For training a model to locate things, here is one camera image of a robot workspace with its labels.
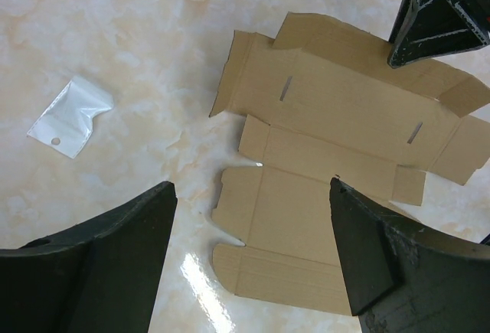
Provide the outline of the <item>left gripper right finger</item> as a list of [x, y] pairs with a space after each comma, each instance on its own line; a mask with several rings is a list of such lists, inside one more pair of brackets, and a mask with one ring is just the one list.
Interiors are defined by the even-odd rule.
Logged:
[[439, 232], [330, 182], [332, 226], [363, 332], [487, 332], [489, 239]]

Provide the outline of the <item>brown cardboard box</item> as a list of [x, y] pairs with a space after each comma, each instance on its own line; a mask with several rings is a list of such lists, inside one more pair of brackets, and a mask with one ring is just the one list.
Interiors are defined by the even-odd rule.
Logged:
[[330, 180], [395, 208], [420, 205], [426, 173], [465, 184], [489, 158], [473, 113], [489, 88], [429, 59], [387, 64], [390, 44], [327, 15], [289, 13], [274, 38], [235, 31], [213, 115], [245, 117], [213, 222], [240, 241], [212, 252], [234, 295], [349, 315]]

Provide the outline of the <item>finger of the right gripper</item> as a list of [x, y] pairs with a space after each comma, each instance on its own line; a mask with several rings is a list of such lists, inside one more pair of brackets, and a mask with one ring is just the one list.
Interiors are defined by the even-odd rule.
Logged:
[[489, 46], [489, 0], [402, 0], [387, 62], [402, 67]]

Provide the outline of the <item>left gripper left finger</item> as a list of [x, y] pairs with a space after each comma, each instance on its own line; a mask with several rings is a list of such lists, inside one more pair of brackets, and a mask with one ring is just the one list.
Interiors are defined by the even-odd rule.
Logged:
[[146, 332], [177, 207], [164, 181], [110, 211], [1, 251], [3, 332]]

